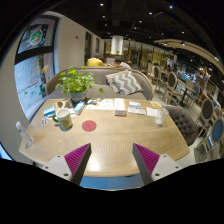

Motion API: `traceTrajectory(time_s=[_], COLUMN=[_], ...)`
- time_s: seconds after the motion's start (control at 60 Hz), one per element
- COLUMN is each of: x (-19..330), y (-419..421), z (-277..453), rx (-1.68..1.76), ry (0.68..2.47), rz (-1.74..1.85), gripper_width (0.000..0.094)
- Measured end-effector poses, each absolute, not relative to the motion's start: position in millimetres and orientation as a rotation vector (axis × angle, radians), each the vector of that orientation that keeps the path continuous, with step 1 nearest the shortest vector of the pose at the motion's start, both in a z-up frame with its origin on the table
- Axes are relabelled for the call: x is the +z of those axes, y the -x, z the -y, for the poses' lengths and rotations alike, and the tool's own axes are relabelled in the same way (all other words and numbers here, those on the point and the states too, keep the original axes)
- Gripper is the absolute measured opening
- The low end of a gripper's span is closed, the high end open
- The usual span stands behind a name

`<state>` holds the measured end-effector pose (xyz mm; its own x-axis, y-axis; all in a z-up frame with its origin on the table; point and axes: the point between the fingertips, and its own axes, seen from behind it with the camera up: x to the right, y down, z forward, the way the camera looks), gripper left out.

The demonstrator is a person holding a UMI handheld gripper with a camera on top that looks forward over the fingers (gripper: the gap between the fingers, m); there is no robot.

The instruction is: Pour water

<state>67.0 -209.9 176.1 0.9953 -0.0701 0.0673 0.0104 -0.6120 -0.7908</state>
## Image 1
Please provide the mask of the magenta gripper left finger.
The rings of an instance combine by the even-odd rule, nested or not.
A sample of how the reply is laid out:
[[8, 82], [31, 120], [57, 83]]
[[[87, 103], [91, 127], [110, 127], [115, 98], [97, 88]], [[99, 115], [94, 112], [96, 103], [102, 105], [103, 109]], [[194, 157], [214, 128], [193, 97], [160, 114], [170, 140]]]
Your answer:
[[66, 155], [56, 155], [42, 169], [79, 185], [91, 155], [91, 144], [83, 145]]

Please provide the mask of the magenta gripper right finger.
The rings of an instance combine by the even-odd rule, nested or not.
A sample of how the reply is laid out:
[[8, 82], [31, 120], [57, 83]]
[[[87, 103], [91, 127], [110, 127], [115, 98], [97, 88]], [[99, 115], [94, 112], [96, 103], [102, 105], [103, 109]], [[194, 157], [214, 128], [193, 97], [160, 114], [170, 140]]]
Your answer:
[[132, 153], [145, 185], [182, 169], [169, 155], [157, 153], [136, 143]]

